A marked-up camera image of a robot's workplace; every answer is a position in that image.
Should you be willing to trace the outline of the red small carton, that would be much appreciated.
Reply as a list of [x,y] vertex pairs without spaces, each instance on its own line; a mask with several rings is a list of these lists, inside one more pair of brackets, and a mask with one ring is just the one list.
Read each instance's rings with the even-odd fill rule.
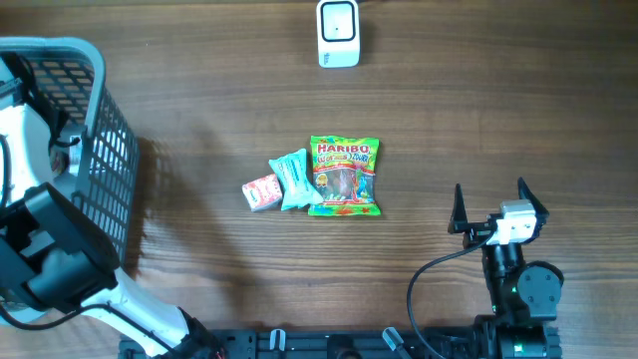
[[250,181],[241,189],[252,211],[277,205],[283,199],[283,192],[276,174]]

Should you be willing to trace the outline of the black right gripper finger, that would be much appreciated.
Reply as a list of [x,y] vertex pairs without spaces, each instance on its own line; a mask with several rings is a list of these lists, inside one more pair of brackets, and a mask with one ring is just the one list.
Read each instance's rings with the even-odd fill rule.
[[470,223],[466,212],[462,186],[457,183],[455,186],[455,197],[452,214],[448,224],[448,233],[457,234],[469,231]]
[[539,222],[547,222],[549,211],[541,201],[533,194],[523,178],[517,180],[517,191],[520,199],[527,199],[535,210]]

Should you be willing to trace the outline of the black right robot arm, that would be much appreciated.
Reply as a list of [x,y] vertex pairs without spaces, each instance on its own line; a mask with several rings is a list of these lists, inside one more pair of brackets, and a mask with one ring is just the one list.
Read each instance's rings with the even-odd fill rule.
[[464,236],[465,249],[481,251],[482,271],[492,305],[491,315],[479,315],[464,330],[465,340],[451,342],[455,358],[559,359],[557,318],[564,276],[546,261],[526,261],[522,248],[540,235],[549,211],[524,179],[517,180],[518,199],[500,204],[483,222],[468,220],[462,188],[448,227]]

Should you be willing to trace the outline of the Haribo gummy bag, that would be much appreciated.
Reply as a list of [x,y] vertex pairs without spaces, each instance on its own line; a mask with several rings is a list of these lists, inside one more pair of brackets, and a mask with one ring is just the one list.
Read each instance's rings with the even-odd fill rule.
[[313,183],[322,201],[311,216],[380,215],[374,195],[378,138],[312,136]]

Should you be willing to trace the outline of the teal snack packet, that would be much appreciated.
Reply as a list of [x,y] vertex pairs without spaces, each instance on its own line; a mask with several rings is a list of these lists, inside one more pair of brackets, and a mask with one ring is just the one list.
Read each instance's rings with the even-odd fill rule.
[[281,210],[323,202],[322,195],[308,179],[305,149],[269,160],[268,164],[284,187]]

